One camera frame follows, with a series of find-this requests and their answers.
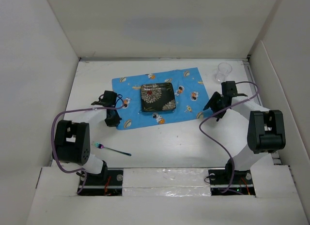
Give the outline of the blue space-print cloth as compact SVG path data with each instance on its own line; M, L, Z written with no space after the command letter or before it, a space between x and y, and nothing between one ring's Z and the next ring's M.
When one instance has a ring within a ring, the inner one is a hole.
M172 83L176 108L173 111L143 112L140 87L143 84ZM119 130L143 128L154 125L202 119L211 114L203 111L209 100L197 67L114 78L112 89L123 96L123 108L118 111L122 118Z

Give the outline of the black floral square plate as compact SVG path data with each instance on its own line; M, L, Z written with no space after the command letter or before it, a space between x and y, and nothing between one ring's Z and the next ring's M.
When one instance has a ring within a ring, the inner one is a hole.
M143 84L140 97L143 112L173 111L176 108L172 83Z

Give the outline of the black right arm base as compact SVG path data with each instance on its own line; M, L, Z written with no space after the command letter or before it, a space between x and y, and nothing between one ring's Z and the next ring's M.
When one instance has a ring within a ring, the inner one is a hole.
M210 184L212 196L251 195L255 196L254 183L250 170L234 170L229 160L223 168L210 168L204 178Z

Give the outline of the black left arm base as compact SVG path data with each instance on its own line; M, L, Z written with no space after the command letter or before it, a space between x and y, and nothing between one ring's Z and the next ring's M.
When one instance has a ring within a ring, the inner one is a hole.
M109 168L103 162L99 174L90 174L80 171L77 195L79 196L122 196L123 195L123 168Z

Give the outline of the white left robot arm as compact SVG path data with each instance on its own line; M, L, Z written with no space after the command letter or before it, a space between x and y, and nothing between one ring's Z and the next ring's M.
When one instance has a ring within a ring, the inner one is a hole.
M62 172L69 174L81 171L84 175L91 174L91 179L99 185L108 180L108 173L104 170L106 163L91 154L90 125L86 122L61 120L60 117L77 112L106 110L108 125L117 126L121 120L117 111L123 105L124 100L120 94L106 90L92 103L92 107L67 110L56 115L52 122L50 139L52 158Z

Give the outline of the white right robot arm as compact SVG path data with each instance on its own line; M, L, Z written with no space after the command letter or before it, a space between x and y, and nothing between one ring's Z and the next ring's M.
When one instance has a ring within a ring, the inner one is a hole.
M224 178L229 183L236 183L241 179L241 172L250 170L261 158L286 145L283 113L255 103L256 95L248 97L239 93L238 84L241 82L221 83L222 93L216 91L204 107L204 110L211 109L210 117L216 121L222 119L228 109L248 120L247 144L234 157L229 154L225 165Z

